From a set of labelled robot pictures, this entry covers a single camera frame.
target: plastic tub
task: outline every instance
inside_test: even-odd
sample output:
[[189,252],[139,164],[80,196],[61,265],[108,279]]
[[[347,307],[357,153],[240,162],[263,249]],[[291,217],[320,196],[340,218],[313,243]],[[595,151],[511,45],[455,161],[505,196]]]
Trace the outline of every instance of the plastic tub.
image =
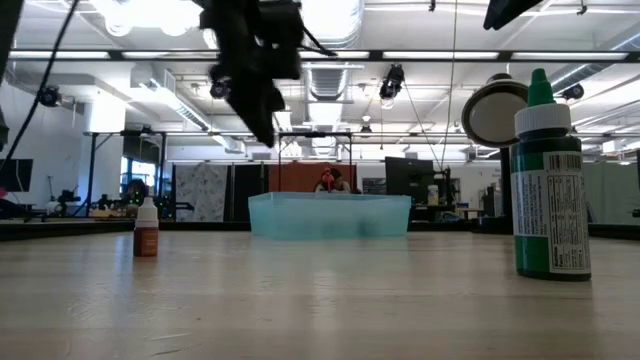
[[280,192],[249,198],[251,232],[272,239],[405,236],[410,209],[408,196]]

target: bottle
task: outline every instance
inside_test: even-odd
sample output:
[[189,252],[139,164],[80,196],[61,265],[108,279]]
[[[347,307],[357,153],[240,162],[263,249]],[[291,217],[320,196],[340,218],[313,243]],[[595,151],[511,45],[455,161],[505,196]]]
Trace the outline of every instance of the bottle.
[[568,136],[571,112],[553,100],[543,69],[531,76],[528,107],[516,114],[511,194],[516,270],[560,281],[591,278],[582,143]]
[[136,228],[133,231],[133,256],[158,254],[158,209],[153,198],[146,197],[138,208]]

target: red wall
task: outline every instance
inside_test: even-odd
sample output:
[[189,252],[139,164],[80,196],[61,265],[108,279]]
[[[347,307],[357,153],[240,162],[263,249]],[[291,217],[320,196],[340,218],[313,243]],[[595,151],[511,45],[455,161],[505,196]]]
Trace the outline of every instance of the red wall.
[[[351,184],[351,188],[355,189],[356,183],[356,167],[349,165],[337,165],[330,163],[314,163],[303,164],[292,162],[283,165],[271,165],[269,169],[269,191],[288,191],[288,192],[313,192],[315,186],[320,180],[324,169],[336,168],[342,173],[342,178]],[[278,175],[282,169],[282,187],[279,187]],[[351,169],[353,169],[353,181],[351,181]]]

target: patterned panel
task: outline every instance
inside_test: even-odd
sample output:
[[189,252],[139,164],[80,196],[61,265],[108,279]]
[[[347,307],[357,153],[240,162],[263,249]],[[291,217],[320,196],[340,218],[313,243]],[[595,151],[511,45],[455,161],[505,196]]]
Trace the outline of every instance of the patterned panel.
[[176,201],[188,202],[194,211],[178,210],[178,222],[223,222],[227,166],[210,164],[176,166]]

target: cable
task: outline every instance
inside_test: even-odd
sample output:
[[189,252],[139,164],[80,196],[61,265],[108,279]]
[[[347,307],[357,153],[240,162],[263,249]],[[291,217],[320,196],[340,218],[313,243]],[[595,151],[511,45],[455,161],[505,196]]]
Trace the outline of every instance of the cable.
[[413,98],[411,97],[411,93],[409,92],[409,86],[407,86],[406,81],[403,81],[403,84],[404,84],[405,90],[407,91],[409,102],[411,102],[411,108],[413,109],[413,113],[416,115],[416,120],[418,120],[418,124],[420,124],[420,129],[422,130],[422,133],[424,134],[424,137],[427,140],[427,144],[429,145],[429,149],[431,149],[431,153],[433,153],[433,159],[436,161],[436,164],[438,164],[440,171],[444,171],[444,168],[443,168],[444,154],[442,155],[442,162],[438,161],[438,155],[436,155],[436,151],[433,149],[433,146],[431,145],[431,141],[429,141],[429,136],[424,131],[424,126],[422,126],[422,121],[420,120],[420,116],[418,115],[418,110],[416,110],[416,107],[413,104]]
[[22,181],[20,181],[20,160],[16,160],[16,180],[18,181],[18,186],[20,186],[20,192],[24,192],[24,187],[22,187]]
[[[58,33],[58,37],[56,38],[56,42],[53,45],[53,50],[51,52],[51,57],[49,58],[49,62],[47,63],[47,68],[44,71],[44,75],[42,76],[42,81],[40,82],[38,93],[40,92],[40,90],[44,89],[45,86],[47,86],[47,81],[49,81],[49,75],[51,75],[51,69],[53,68],[53,63],[56,60],[56,55],[58,54],[58,50],[60,49],[60,44],[62,43],[62,38],[64,38],[64,33],[67,32],[67,27],[69,27],[69,23],[71,23],[71,19],[73,18],[73,13],[76,11],[76,8],[78,7],[79,4],[80,4],[80,0],[73,0],[73,4],[71,4],[71,7],[69,8],[67,17],[64,19],[64,22],[62,23],[62,27],[60,28],[60,32]],[[4,159],[2,164],[0,164],[0,172],[2,171],[2,168],[4,167],[4,165],[11,160],[11,158],[13,157],[13,154],[16,152],[16,149],[18,148],[18,144],[20,144],[20,140],[22,139],[22,136],[24,135],[25,130],[27,130],[29,123],[31,123],[31,119],[33,119],[33,115],[36,113],[37,107],[38,107],[38,95],[36,94],[36,97],[33,99],[33,104],[31,104],[31,109],[29,109],[29,114],[27,115],[27,118],[24,120],[24,123],[20,127],[20,130],[18,131],[18,135],[16,135],[16,138],[13,140],[13,144],[11,145],[11,149],[9,149],[9,153],[7,154],[7,157]]]
[[453,11],[453,57],[451,57],[451,82],[449,83],[449,109],[447,110],[447,128],[444,130],[444,145],[442,146],[442,163],[444,164],[444,153],[447,150],[447,136],[449,136],[449,126],[451,125],[451,105],[453,104],[453,77],[456,68],[456,38],[458,35],[458,0],[456,0]]

